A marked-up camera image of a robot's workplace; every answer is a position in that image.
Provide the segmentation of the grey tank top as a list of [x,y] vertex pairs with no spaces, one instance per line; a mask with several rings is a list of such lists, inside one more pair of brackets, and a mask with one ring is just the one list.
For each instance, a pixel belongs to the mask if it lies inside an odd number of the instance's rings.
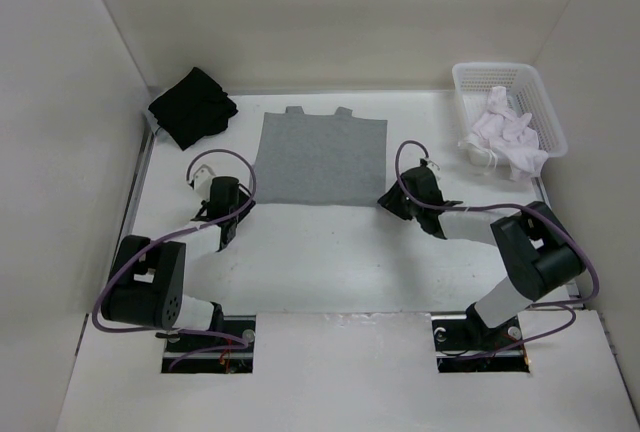
[[260,204],[373,207],[385,192],[387,122],[339,107],[265,113],[255,160]]

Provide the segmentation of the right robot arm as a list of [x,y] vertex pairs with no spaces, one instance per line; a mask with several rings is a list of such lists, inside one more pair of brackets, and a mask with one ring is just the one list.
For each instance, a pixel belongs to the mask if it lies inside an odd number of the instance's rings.
[[489,346],[501,326],[586,269],[575,242],[545,203],[465,207],[446,201],[425,162],[399,175],[378,204],[402,220],[417,221],[433,237],[498,250],[506,277],[466,310],[463,332],[475,347]]

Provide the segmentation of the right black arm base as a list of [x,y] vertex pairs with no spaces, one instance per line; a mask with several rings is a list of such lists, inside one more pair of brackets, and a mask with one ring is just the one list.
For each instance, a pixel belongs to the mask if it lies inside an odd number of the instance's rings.
[[506,347],[523,339],[516,316],[496,328],[487,328],[479,318],[464,312],[438,313],[431,326],[439,373],[528,373],[523,345]]

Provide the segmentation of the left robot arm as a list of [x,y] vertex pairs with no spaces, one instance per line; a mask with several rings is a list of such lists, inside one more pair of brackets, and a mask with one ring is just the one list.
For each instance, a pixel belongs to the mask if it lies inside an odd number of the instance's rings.
[[183,302],[187,245],[184,238],[209,228],[220,231],[226,245],[237,225],[255,206],[255,190],[236,178],[215,178],[200,215],[185,228],[152,240],[125,236],[117,249],[107,283],[92,311],[94,326],[112,333],[100,320],[129,325],[125,333],[170,330]]

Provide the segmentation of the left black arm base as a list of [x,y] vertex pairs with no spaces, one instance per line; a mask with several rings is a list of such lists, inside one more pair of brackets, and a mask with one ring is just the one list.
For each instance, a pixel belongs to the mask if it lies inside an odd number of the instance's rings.
[[157,333],[165,341],[163,374],[251,374],[254,366],[255,315],[217,312],[214,330],[224,337],[202,334]]

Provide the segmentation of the folded black tank top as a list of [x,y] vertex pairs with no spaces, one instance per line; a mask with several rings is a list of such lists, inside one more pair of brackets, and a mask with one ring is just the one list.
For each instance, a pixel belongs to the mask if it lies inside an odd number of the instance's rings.
[[200,139],[224,132],[238,113],[236,103],[222,87],[198,67],[148,107],[159,127],[181,150]]

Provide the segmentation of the white tank top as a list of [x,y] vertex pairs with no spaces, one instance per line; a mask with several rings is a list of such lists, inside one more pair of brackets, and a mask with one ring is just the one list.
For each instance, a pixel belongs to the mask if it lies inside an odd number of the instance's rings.
[[500,158],[510,166],[515,182],[537,178],[549,155],[540,148],[538,133],[530,127],[531,113],[517,115],[509,106],[506,88],[493,87],[483,114],[459,146],[469,152],[483,153],[486,168],[496,168]]

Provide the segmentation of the white plastic basket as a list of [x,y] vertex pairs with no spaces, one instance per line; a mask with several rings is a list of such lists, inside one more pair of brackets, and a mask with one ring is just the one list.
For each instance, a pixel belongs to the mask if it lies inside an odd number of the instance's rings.
[[480,119],[495,87],[506,89],[508,106],[518,116],[529,113],[539,146],[551,158],[568,152],[565,134],[538,71],[531,65],[465,62],[452,68],[459,137],[465,138]]

